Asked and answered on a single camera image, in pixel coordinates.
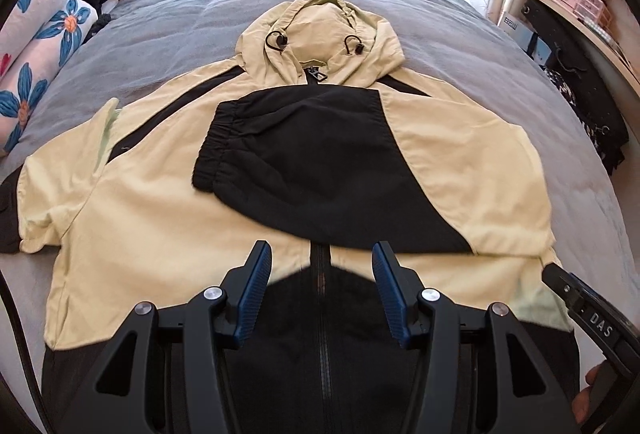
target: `hood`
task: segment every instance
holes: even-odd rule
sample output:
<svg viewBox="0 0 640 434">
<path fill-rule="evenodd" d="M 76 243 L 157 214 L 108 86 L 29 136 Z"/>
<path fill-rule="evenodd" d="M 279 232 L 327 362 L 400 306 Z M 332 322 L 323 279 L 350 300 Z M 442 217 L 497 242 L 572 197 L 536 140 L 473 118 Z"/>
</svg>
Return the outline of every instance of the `hood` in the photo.
<svg viewBox="0 0 640 434">
<path fill-rule="evenodd" d="M 404 62 L 391 24 L 344 0 L 283 2 L 242 33 L 236 54 L 267 86 L 304 84 L 314 66 L 328 84 L 369 87 Z"/>
</svg>

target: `drawstring cord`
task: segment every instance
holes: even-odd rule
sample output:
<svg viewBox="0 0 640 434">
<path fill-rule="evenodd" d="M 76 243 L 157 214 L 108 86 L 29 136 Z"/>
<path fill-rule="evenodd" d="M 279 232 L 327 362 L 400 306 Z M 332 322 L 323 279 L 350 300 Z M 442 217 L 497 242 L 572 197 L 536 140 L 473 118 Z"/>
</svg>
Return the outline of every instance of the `drawstring cord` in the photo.
<svg viewBox="0 0 640 434">
<path fill-rule="evenodd" d="M 277 48 L 272 46 L 271 44 L 269 44 L 269 37 L 271 35 L 277 35 L 278 36 L 276 38 L 276 45 L 278 46 Z M 282 53 L 284 51 L 284 48 L 287 47 L 287 43 L 288 42 L 289 42 L 289 39 L 287 38 L 287 36 L 283 35 L 283 33 L 281 31 L 279 31 L 279 30 L 272 31 L 264 39 L 264 43 L 267 46 L 267 48 L 271 48 L 273 50 L 279 51 L 280 53 Z"/>
<path fill-rule="evenodd" d="M 276 37 L 276 46 L 272 46 L 269 43 L 269 39 L 272 35 L 277 35 Z M 357 35 L 347 35 L 344 38 L 344 48 L 347 50 L 347 55 L 351 55 L 351 50 L 349 49 L 349 43 L 347 42 L 349 39 L 356 39 L 358 41 L 358 44 L 356 45 L 355 49 L 354 49 L 354 53 L 356 53 L 356 55 L 362 55 L 362 52 L 364 51 L 364 44 L 362 43 L 362 39 L 360 37 L 358 37 Z M 280 30 L 274 30 L 272 32 L 270 32 L 264 39 L 264 44 L 265 46 L 267 46 L 267 48 L 273 49 L 279 53 L 282 53 L 284 51 L 284 48 L 287 47 L 287 43 L 289 43 L 289 39 L 287 38 L 286 35 L 284 35 Z"/>
<path fill-rule="evenodd" d="M 356 39 L 358 41 L 358 45 L 356 46 L 356 49 L 354 51 L 356 55 L 362 55 L 362 52 L 364 51 L 364 44 L 362 43 L 362 39 L 357 35 L 347 35 L 344 38 L 344 48 L 347 50 L 347 55 L 351 55 L 351 51 L 349 50 L 349 45 L 347 44 L 348 39 Z"/>
</svg>

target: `bed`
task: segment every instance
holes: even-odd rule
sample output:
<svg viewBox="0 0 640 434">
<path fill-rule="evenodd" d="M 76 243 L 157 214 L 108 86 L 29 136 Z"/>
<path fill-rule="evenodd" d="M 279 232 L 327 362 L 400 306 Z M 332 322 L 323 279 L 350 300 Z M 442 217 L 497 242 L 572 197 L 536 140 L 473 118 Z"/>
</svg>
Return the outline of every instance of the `bed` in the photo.
<svg viewBox="0 0 640 434">
<path fill-rule="evenodd" d="M 83 45 L 50 85 L 22 139 L 0 160 L 0 181 L 38 147 L 89 119 L 110 98 L 121 105 L 162 83 L 234 54 L 238 36 L 285 0 L 121 0 L 114 20 Z M 442 78 L 508 122 L 537 148 L 553 208 L 564 267 L 640 322 L 636 272 L 620 206 L 593 145 L 570 106 L 542 71 L 500 29 L 462 0 L 348 0 L 387 18 L 407 67 Z M 40 377 L 44 312 L 54 249 L 0 255 Z M 0 337 L 11 338 L 0 314 Z M 39 424 L 15 348 L 0 351 L 0 370 Z M 582 370 L 599 351 L 578 332 Z"/>
</svg>

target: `jacket sleeve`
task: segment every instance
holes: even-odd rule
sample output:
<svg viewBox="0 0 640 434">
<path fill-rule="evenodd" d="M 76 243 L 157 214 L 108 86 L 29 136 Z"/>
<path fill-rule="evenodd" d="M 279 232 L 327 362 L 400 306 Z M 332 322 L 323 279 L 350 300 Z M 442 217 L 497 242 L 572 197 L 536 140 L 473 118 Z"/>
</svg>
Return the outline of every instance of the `jacket sleeve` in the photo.
<svg viewBox="0 0 640 434">
<path fill-rule="evenodd" d="M 23 252 L 60 245 L 106 161 L 117 102 L 108 101 L 91 120 L 60 134 L 25 161 L 16 191 Z"/>
</svg>

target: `floral pillow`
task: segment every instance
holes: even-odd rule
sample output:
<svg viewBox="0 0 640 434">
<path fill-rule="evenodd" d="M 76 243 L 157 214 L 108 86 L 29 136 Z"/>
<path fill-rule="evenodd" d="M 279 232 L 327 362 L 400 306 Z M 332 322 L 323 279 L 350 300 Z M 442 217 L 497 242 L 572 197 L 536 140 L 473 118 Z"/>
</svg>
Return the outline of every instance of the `floral pillow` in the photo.
<svg viewBox="0 0 640 434">
<path fill-rule="evenodd" d="M 0 29 L 0 78 L 20 52 L 66 0 L 18 0 Z"/>
<path fill-rule="evenodd" d="M 0 79 L 0 157 L 18 143 L 33 109 L 96 20 L 85 1 L 68 0 Z"/>
</svg>

